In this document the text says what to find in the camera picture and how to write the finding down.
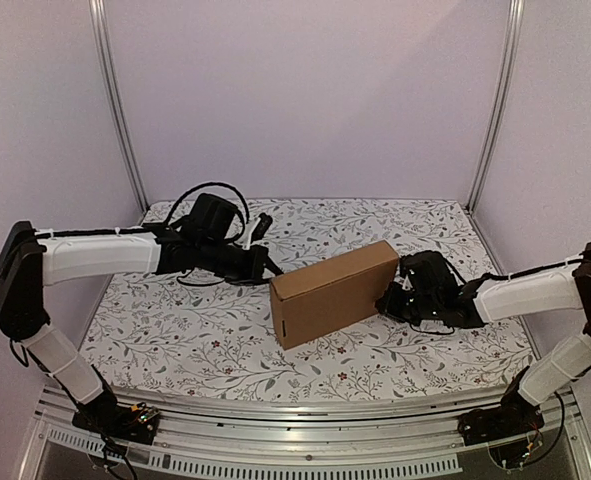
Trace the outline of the brown cardboard box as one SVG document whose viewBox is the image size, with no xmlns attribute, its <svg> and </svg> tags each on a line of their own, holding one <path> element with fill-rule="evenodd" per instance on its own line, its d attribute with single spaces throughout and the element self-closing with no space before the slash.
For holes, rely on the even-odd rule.
<svg viewBox="0 0 591 480">
<path fill-rule="evenodd" d="M 285 350 L 377 313 L 399 256 L 385 240 L 273 278 L 271 318 Z"/>
</svg>

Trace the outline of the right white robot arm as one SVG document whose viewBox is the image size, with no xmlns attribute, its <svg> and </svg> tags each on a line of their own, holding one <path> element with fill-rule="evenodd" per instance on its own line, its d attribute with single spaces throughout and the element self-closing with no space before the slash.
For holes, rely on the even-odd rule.
<svg viewBox="0 0 591 480">
<path fill-rule="evenodd" d="M 531 407 L 591 368 L 591 242 L 560 262 L 521 272 L 485 273 L 465 281 L 437 251 L 399 261 L 399 281 L 376 301 L 379 314 L 412 326 L 425 320 L 453 329 L 476 329 L 511 317 L 558 310 L 580 310 L 581 333 L 573 335 L 526 368 L 492 415 L 492 427 L 512 436 L 527 424 Z"/>
</svg>

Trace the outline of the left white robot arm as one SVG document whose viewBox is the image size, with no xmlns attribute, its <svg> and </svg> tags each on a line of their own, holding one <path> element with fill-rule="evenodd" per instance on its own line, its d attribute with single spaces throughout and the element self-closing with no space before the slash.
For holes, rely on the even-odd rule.
<svg viewBox="0 0 591 480">
<path fill-rule="evenodd" d="M 231 285 L 262 285 L 282 271 L 260 240 L 272 224 L 202 193 L 188 214 L 131 228 L 38 230 L 15 223 L 0 253 L 0 332 L 53 377 L 103 434 L 123 426 L 111 387 L 50 320 L 44 289 L 115 274 L 170 275 L 203 270 Z"/>
</svg>

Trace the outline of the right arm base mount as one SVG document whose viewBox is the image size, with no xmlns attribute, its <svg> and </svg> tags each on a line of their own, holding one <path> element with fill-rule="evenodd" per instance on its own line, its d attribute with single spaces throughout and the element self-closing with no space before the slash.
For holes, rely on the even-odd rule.
<svg viewBox="0 0 591 480">
<path fill-rule="evenodd" d="M 458 417 L 457 431 L 466 446 L 520 437 L 488 450 L 491 460 L 505 470 L 524 467 L 535 447 L 541 445 L 543 416 L 538 406 L 519 395 L 519 382 L 518 377 L 511 382 L 498 406 L 474 409 Z"/>
</svg>

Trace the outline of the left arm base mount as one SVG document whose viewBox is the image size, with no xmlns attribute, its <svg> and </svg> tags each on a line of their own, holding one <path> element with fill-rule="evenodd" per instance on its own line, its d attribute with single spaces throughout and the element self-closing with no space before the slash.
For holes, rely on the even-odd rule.
<svg viewBox="0 0 591 480">
<path fill-rule="evenodd" d="M 112 391 L 102 391 L 89 403 L 76 403 L 72 425 L 105 437 L 151 445 L 161 411 L 145 402 L 122 406 Z"/>
</svg>

